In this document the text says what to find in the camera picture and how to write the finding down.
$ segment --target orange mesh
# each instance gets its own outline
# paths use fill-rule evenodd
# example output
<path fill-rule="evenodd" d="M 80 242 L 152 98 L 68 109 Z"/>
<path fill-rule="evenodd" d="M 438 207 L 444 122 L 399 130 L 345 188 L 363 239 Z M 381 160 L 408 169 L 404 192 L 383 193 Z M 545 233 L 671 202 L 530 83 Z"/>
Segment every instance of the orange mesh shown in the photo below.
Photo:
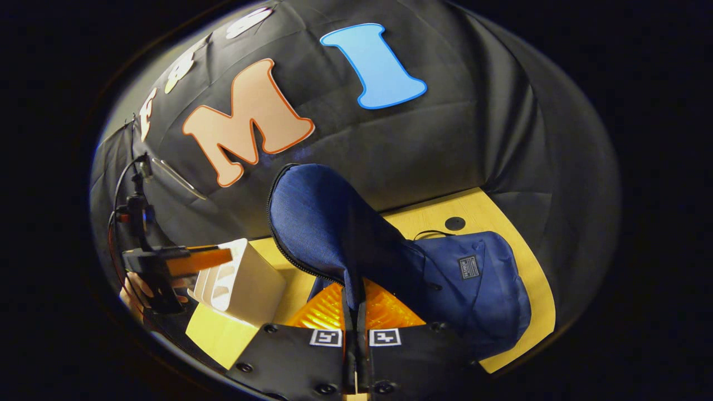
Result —
<path fill-rule="evenodd" d="M 425 325 L 416 313 L 380 285 L 364 279 L 366 329 L 407 328 Z M 287 322 L 288 326 L 314 329 L 344 329 L 342 287 L 331 284 L 320 291 Z"/>

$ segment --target blue bag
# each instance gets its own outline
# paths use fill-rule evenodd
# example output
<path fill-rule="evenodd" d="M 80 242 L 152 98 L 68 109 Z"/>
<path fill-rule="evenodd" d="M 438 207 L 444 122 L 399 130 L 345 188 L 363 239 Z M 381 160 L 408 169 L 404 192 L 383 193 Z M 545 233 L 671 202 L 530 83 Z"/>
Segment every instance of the blue bag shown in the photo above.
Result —
<path fill-rule="evenodd" d="M 407 240 L 336 171 L 289 164 L 267 203 L 270 230 L 292 264 L 343 285 L 351 310 L 362 278 L 393 293 L 426 322 L 448 323 L 473 356 L 511 349 L 530 324 L 513 251 L 496 233 Z M 317 280 L 316 289 L 321 283 Z"/>

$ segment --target backpack label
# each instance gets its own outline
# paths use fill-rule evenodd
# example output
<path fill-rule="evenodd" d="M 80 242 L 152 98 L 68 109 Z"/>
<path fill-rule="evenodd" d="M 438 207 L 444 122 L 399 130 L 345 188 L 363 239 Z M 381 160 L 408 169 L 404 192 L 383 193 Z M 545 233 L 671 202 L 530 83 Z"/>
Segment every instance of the backpack label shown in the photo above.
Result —
<path fill-rule="evenodd" d="M 461 266 L 461 276 L 463 279 L 478 277 L 480 273 L 478 272 L 478 263 L 476 262 L 475 256 L 468 256 L 467 258 L 458 259 L 458 264 Z"/>

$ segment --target yellow wooden surface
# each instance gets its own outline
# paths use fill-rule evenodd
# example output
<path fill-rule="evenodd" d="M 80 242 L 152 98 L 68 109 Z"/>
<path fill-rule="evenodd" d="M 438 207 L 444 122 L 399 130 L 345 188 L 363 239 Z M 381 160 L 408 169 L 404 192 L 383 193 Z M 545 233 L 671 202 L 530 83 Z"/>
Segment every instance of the yellow wooden surface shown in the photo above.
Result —
<path fill-rule="evenodd" d="M 454 216 L 466 221 L 465 228 L 459 231 L 446 228 L 446 219 Z M 487 372 L 495 372 L 512 362 L 553 331 L 555 303 L 540 264 L 515 227 L 479 188 L 396 210 L 384 214 L 384 218 L 409 239 L 423 230 L 440 230 L 459 235 L 494 231 L 510 244 L 530 298 L 532 318 L 513 349 L 481 361 Z M 314 276 L 303 273 L 287 262 L 271 238 L 251 241 L 250 244 L 287 280 L 287 288 L 273 320 L 274 323 L 284 324 L 306 303 Z M 196 308 L 186 330 L 193 342 L 227 369 L 256 332 L 257 329 L 247 323 L 229 318 L 203 304 Z"/>

